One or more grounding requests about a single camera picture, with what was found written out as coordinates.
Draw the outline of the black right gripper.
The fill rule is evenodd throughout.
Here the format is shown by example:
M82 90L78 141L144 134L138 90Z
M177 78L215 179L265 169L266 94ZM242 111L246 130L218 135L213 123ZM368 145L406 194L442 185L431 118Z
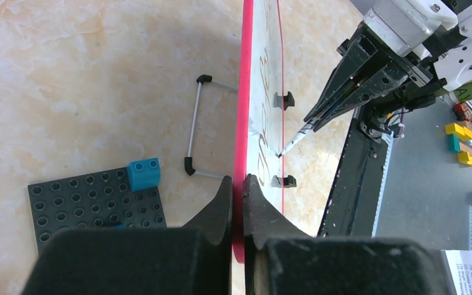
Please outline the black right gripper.
M336 117L355 108L413 110L434 103L433 94L445 85L436 76L435 57L395 54L368 26L360 26L337 49L342 59L333 69L304 122L321 119L319 131Z

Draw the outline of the pink framed whiteboard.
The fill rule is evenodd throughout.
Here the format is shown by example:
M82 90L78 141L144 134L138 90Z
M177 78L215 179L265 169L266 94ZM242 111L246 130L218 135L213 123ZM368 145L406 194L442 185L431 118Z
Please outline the pink framed whiteboard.
M240 74L237 86L203 74L197 78L194 113L198 113L205 84L218 84L238 93L234 149L234 213L232 249L237 262L250 262L244 248L243 196L248 175L257 178L265 199L284 212L287 187L296 181L285 175L280 157L285 145L285 111L295 105L285 90L283 32L279 1L244 1Z

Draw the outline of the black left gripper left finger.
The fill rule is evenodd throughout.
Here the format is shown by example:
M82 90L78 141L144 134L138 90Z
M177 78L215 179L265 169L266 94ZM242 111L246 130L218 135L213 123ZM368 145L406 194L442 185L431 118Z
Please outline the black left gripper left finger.
M233 181L181 227L75 229L41 251L24 294L230 294Z

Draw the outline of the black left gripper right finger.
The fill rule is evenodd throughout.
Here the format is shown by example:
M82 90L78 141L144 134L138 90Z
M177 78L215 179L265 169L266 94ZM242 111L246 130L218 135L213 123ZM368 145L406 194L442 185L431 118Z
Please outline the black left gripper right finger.
M447 294L441 257L408 239L311 237L248 175L243 189L247 294Z

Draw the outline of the white marker pen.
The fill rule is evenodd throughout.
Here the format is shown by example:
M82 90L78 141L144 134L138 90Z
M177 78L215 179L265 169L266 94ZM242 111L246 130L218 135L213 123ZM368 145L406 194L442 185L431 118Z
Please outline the white marker pen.
M300 142L309 131L312 131L321 121L321 118L315 117L310 119L298 132L285 144L284 148L277 154L280 159L288 151L290 151L298 142Z

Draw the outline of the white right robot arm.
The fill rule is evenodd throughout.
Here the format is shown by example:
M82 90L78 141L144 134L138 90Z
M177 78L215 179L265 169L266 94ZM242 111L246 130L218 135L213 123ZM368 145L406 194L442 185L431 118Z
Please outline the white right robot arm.
M383 115L472 82L472 1L377 1L338 51L305 132L368 103Z

